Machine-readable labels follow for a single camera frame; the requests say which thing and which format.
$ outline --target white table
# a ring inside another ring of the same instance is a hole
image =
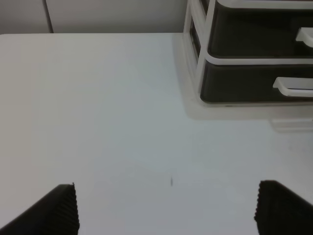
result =
[[[313,202],[312,117],[202,107],[181,34],[1,35],[0,226],[75,182],[80,235],[256,235],[261,180]]]

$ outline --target white drawer handle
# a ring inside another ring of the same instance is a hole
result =
[[[304,42],[308,47],[313,47],[313,28],[300,28],[295,40]]]
[[[278,77],[273,87],[285,96],[313,97],[313,78]]]

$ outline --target white wall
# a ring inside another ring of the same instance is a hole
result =
[[[56,33],[182,32],[187,0],[47,0]]]
[[[42,0],[0,0],[0,34],[48,32]]]

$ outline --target wall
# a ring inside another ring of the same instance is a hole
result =
[[[0,0],[0,34],[49,33],[42,0]]]
[[[47,0],[56,33],[182,32],[187,0]]]

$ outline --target black drawer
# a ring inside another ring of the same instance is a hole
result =
[[[216,58],[313,58],[297,42],[313,27],[313,10],[228,8],[216,2],[208,53]]]
[[[206,62],[201,99],[207,103],[313,101],[313,98],[284,96],[273,88],[277,77],[313,78],[313,66],[217,66]]]

